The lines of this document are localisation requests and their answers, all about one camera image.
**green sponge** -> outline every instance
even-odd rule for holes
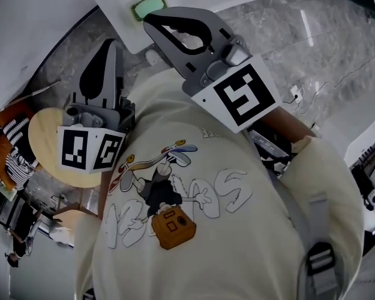
[[[134,18],[141,22],[150,12],[166,8],[165,0],[143,0],[131,7]]]

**person in black clothing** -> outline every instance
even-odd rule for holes
[[[7,262],[10,266],[17,268],[19,259],[26,254],[26,239],[31,230],[31,226],[40,218],[42,211],[43,209],[40,209],[34,214],[30,199],[28,199],[22,206],[15,229],[9,229],[9,232],[13,236],[12,248],[14,251],[7,256]]]

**person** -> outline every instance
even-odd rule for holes
[[[39,220],[42,212],[43,208],[36,213],[33,213],[31,198],[28,198],[28,200],[25,201],[24,205],[22,206],[21,212],[19,213],[15,229],[12,230],[10,227],[7,229],[12,235],[13,252],[7,255],[7,262],[10,266],[18,268],[19,260],[31,247],[32,239],[28,239],[28,234],[33,224]]]
[[[296,299],[306,255],[257,152],[166,70],[129,99],[136,127],[102,175],[98,217],[75,228],[76,295],[96,299]],[[297,156],[280,181],[306,214],[324,192],[346,289],[363,250],[363,204],[335,149],[281,107],[261,121]]]

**backpack strap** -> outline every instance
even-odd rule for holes
[[[297,300],[339,299],[344,290],[343,260],[329,243],[329,209],[325,193],[309,201],[307,217],[288,189],[271,172],[272,184],[289,213],[306,252],[297,277]]]

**strap adjuster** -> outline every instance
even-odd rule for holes
[[[335,266],[332,246],[327,242],[316,243],[307,253],[308,275],[321,273]]]

